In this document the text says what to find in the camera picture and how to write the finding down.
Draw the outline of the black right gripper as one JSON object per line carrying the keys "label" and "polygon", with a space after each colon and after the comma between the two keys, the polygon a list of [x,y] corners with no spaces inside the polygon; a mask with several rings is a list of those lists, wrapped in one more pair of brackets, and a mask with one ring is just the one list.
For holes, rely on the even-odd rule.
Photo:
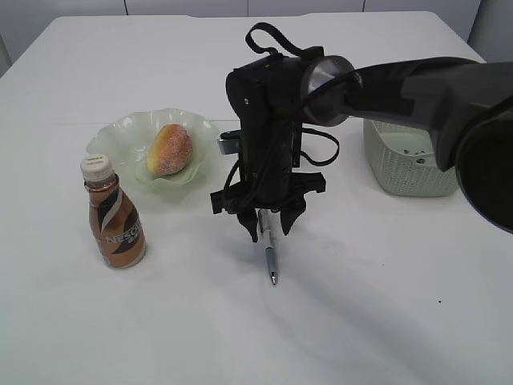
{"label": "black right gripper", "polygon": [[[237,170],[230,172],[224,184],[232,182]],[[268,209],[280,213],[281,228],[287,236],[296,219],[306,210],[305,194],[325,191],[325,178],[320,172],[287,172],[282,178],[271,184],[263,183],[251,201],[242,206],[251,187],[251,181],[243,178],[241,181],[224,186],[210,194],[214,214],[226,211],[236,213],[239,223],[248,230],[253,242],[258,242],[258,217],[255,209]]]}

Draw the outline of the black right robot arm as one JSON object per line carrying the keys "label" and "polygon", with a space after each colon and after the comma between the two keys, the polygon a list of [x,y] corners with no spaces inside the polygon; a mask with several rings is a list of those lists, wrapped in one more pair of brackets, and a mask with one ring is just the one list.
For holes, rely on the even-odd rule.
{"label": "black right robot arm", "polygon": [[325,190],[320,173],[299,173],[301,137],[350,116],[421,129],[442,171],[454,169],[464,196],[493,225],[512,229],[512,65],[441,57],[354,68],[340,56],[275,53],[228,74],[240,129],[224,133],[232,174],[211,195],[251,235],[257,210],[281,215],[288,232],[305,194]]}

